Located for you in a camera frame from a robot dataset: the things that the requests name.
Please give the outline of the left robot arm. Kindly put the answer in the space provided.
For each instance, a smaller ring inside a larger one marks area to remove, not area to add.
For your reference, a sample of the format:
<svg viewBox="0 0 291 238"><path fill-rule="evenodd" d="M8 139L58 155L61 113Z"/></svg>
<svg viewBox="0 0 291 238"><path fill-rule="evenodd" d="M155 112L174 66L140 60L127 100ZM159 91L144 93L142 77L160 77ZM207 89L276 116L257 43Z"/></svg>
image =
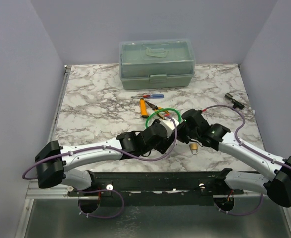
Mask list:
<svg viewBox="0 0 291 238"><path fill-rule="evenodd" d="M172 148L166 143L175 144L178 125L175 118L156 120L144 131L125 132L104 142L79 146L61 146L57 140L50 141L35 157L38 187L46 189L64 184L86 196L93 195L96 183L88 171L78 167L130 158L146 161L146 154L152 150L167 156Z"/></svg>

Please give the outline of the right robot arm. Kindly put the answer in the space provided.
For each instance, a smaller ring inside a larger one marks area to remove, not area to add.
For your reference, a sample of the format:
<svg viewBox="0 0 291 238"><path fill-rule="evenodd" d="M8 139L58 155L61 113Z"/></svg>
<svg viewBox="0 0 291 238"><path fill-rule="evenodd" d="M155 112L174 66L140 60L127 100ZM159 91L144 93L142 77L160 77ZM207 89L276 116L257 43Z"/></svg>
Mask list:
<svg viewBox="0 0 291 238"><path fill-rule="evenodd" d="M291 207L291 156L286 159L242 141L236 132L220 124L209 125L202 113L202 110L190 109L182 114L183 122L177 127L178 140L197 141L257 171L253 174L230 170L215 181L215 190L220 194L236 189L258 192L282 207Z"/></svg>

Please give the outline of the green cable lock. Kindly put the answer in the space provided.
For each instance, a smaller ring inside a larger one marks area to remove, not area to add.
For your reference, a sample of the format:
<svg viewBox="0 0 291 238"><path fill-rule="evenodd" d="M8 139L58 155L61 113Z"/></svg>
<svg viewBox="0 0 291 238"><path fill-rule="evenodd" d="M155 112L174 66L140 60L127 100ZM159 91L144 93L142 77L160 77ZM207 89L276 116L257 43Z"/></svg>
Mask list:
<svg viewBox="0 0 291 238"><path fill-rule="evenodd" d="M159 110L153 112L151 115L149 115L149 116L147 117L147 119L146 119L146 121L145 121L145 128L148 128L148 127L149 127L148 124L149 124L150 120L151 120L155 115L160 115L160 112L166 112L165 115L167 115L167 113L168 113L169 111L175 112L175 113L177 114L177 116L178 116L177 121L178 121L179 123L181 123L182 118L181 118L181 114L180 114L180 112L179 112L178 110L176 110L176 109L174 109L174 108L161 108L161 109L159 109Z"/></svg>

